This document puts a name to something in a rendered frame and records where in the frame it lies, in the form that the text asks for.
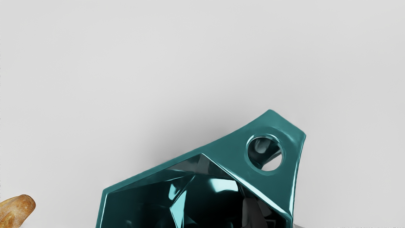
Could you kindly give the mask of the teal faceted mug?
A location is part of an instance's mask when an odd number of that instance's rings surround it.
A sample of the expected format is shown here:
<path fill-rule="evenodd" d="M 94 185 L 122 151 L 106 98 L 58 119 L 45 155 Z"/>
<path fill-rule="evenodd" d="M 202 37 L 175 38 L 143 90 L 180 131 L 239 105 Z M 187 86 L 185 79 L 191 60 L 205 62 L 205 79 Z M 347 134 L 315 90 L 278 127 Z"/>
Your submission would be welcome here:
<path fill-rule="evenodd" d="M 293 210 L 305 139 L 268 110 L 104 189 L 96 228 L 301 228 Z"/>

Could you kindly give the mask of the brown bread loaf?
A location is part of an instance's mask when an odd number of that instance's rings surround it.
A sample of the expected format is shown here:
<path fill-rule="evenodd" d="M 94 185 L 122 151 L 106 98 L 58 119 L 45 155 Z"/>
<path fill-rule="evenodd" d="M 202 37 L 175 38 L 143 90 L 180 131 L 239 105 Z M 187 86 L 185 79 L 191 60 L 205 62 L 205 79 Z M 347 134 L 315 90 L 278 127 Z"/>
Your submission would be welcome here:
<path fill-rule="evenodd" d="M 20 228 L 35 208 L 36 202 L 26 194 L 1 202 L 0 228 Z"/>

